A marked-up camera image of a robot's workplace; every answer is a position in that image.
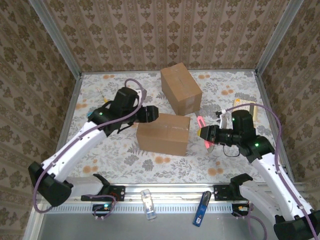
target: wallpaper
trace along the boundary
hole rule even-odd
[[[0,1],[0,239],[23,237],[28,166],[55,152],[75,79],[27,0]]]
[[[44,0],[82,72],[254,69],[288,0]]]
[[[320,2],[305,0],[263,72],[296,181],[320,207]]]

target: floral tablecloth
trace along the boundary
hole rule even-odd
[[[191,71],[203,91],[200,114],[207,125],[217,124],[215,111],[232,107],[236,98],[262,104],[253,72]],[[147,90],[145,105],[155,105],[159,112],[175,114],[161,91],[160,72],[129,72],[113,74],[86,74],[74,111],[69,139],[87,121],[87,114],[104,104],[104,96],[111,100],[127,78],[138,80]],[[129,86],[138,89],[134,82]],[[257,182],[264,182],[258,171],[243,156],[227,157],[222,146],[216,145],[208,153],[204,141],[196,134],[199,129],[196,115],[191,117],[189,143],[186,156],[172,156],[139,149],[136,139],[138,124],[112,134],[93,148],[71,173],[72,177],[85,177],[94,173],[103,175],[110,183],[227,183],[230,178],[248,173]],[[274,144],[266,112],[258,109],[255,122],[257,134]],[[237,155],[236,147],[226,147],[229,156]]]

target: brown cardboard box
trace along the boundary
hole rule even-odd
[[[182,62],[160,72],[162,92],[175,114],[184,116],[200,110],[202,91]]]
[[[141,150],[185,156],[190,117],[159,113],[157,120],[139,123],[136,138]]]

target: purple cable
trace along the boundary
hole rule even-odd
[[[258,106],[261,108],[264,108],[265,110],[267,110],[268,112],[270,112],[274,119],[276,120],[276,123],[278,125],[278,136],[276,137],[276,142],[275,142],[275,152],[274,152],[274,164],[275,164],[275,168],[276,171],[278,172],[278,175],[282,181],[282,183],[284,184],[285,188],[289,191],[289,193],[291,194],[292,198],[295,200],[296,204],[300,207],[303,207],[302,203],[299,201],[299,199],[296,197],[295,193],[292,191],[292,189],[290,188],[290,186],[288,185],[287,181],[285,180],[284,176],[281,174],[280,171],[280,167],[279,167],[279,160],[278,160],[278,154],[279,154],[279,145],[280,145],[280,140],[281,140],[281,134],[282,134],[282,127],[281,127],[281,122],[278,118],[278,116],[272,111],[272,109],[270,109],[269,107],[266,107],[264,105],[258,104],[258,103],[245,103],[245,104],[241,104],[238,106],[233,106],[230,107],[228,109],[226,109],[225,111],[231,111],[233,109],[237,109],[243,106]],[[314,226],[312,225],[312,222],[310,220],[310,217],[308,216],[306,210],[304,208],[301,208],[301,211],[303,213],[303,215],[305,216],[306,221],[308,222],[308,225],[311,229],[312,235],[314,237],[314,240],[319,240],[316,230],[314,228]]]
[[[103,216],[103,219],[106,219],[107,217],[109,217],[110,216],[110,214],[111,214],[111,212],[114,210],[114,208],[115,208],[115,205],[116,205],[116,202],[117,202],[117,199],[114,197],[114,196],[112,196],[112,195],[86,195],[87,197],[89,197],[89,198],[111,198],[113,201],[112,201],[112,203],[111,203],[111,205],[112,205],[112,207],[110,208],[110,211],[106,214],[106,215],[104,215]],[[93,216],[94,217],[97,217],[97,215],[96,215],[96,213],[97,213],[97,211],[99,210],[99,209],[102,209],[103,207],[98,207],[98,208],[96,208],[96,209],[94,209],[94,212],[93,212]]]
[[[37,191],[38,191],[38,188],[39,188],[39,185],[40,185],[40,182],[42,181],[42,178],[44,177],[44,175],[48,172],[48,170],[73,146],[75,145],[80,139],[82,139],[85,135],[87,135],[88,133],[96,130],[96,129],[99,129],[101,127],[105,127],[107,125],[110,125],[110,124],[114,124],[114,123],[117,123],[117,122],[120,122],[120,121],[123,121],[125,119],[128,119],[130,118],[131,116],[133,116],[134,114],[136,114],[138,112],[138,110],[141,108],[142,106],[142,103],[144,102],[146,96],[144,94],[144,88],[142,87],[142,85],[140,84],[140,82],[138,82],[137,80],[133,79],[133,78],[128,78],[127,80],[125,80],[124,82],[124,86],[126,87],[127,86],[127,82],[128,81],[133,81],[135,82],[136,84],[138,84],[141,92],[142,92],[142,97],[141,97],[141,101],[139,102],[137,108],[131,112],[130,114],[126,115],[126,116],[123,116],[121,118],[118,118],[118,119],[115,119],[115,120],[112,120],[112,121],[108,121],[108,122],[105,122],[105,123],[102,123],[100,125],[97,125],[95,127],[92,127],[90,128],[89,130],[85,131],[84,133],[82,133],[77,139],[75,139],[73,142],[71,142],[64,150],[61,151],[61,153],[43,170],[43,172],[40,174],[39,178],[37,179],[35,185],[34,185],[34,190],[33,190],[33,195],[32,195],[32,202],[33,202],[33,207],[35,209],[35,211],[37,211],[38,213],[40,214],[44,214],[44,213],[47,213],[49,212],[53,207],[49,207],[48,209],[46,210],[40,210],[37,206]]]
[[[248,219],[248,229],[249,229],[249,234],[250,234],[250,236],[251,236],[251,238],[252,238],[253,240],[256,240],[256,238],[255,238],[255,237],[254,237],[254,235],[252,234],[252,229],[251,229],[250,219],[254,219],[254,220],[258,221],[258,222],[261,224],[262,228],[263,228],[263,232],[264,232],[263,240],[267,240],[267,239],[268,239],[268,232],[267,232],[267,228],[266,228],[266,226],[265,226],[264,222],[263,222],[260,218],[258,218],[258,217],[256,217],[256,216],[252,216],[252,215],[251,215],[251,212],[252,212],[253,208],[254,208],[254,205],[253,205],[253,204],[251,204],[251,206],[250,206],[250,208],[249,208],[249,212],[248,212],[248,215],[247,215],[247,216],[242,216],[242,215],[240,215],[240,214],[239,214],[239,213],[237,213],[237,212],[234,212],[234,214],[238,215],[238,216],[239,216],[239,217],[241,217],[241,218]]]

